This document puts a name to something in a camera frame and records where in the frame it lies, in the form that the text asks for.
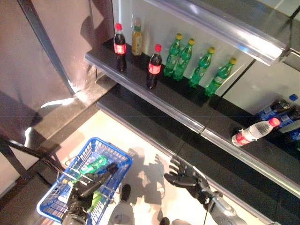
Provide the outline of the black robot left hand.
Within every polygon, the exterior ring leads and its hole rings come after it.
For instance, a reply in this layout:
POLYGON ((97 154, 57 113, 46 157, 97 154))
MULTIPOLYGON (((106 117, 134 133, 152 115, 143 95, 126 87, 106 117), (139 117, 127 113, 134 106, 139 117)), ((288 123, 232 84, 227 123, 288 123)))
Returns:
POLYGON ((65 215, 76 215, 86 218, 88 210, 92 206, 94 192, 105 184, 111 176, 118 171, 116 163, 109 164, 103 173, 87 173, 83 175, 74 185, 67 201, 65 215))

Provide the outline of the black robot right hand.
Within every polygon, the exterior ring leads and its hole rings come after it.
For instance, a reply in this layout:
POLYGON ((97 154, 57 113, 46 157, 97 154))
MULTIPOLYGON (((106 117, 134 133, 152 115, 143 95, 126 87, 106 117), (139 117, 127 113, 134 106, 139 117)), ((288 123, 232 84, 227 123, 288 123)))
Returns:
POLYGON ((207 180, 178 156, 173 156, 170 163, 170 172, 165 173, 164 178, 176 187, 185 188, 193 198, 206 205, 210 196, 207 180))

